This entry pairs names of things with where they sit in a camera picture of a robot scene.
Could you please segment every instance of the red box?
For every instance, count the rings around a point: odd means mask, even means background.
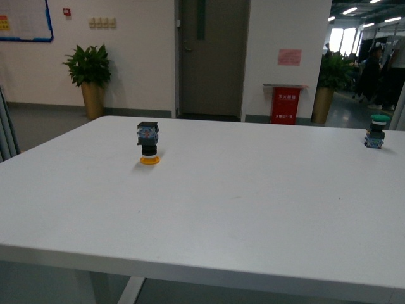
[[[274,87],[271,123],[295,125],[299,93],[302,87]]]
[[[72,14],[70,13],[70,8],[63,8],[63,14],[65,16],[71,16]]]

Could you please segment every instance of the red fire extinguisher box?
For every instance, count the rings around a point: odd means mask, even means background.
[[[295,125],[299,95],[303,85],[266,85],[273,87],[271,123]]]

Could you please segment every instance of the plant pot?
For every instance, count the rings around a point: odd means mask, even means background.
[[[330,104],[333,99],[333,89],[319,87],[316,89],[311,122],[324,124],[327,121]]]
[[[104,114],[104,89],[95,82],[83,82],[81,88],[87,118],[101,117]]]

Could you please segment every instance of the doorway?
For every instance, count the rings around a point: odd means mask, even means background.
[[[239,117],[249,0],[181,1],[180,111]]]

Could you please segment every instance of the potted plant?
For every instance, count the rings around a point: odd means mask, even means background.
[[[324,124],[327,121],[333,93],[343,89],[349,81],[349,72],[352,70],[350,63],[351,60],[339,54],[329,58],[322,56],[311,122]]]
[[[72,84],[82,88],[87,118],[96,119],[104,113],[104,88],[111,79],[106,46],[103,44],[98,50],[97,46],[86,50],[76,46],[74,51],[63,64],[69,67]]]

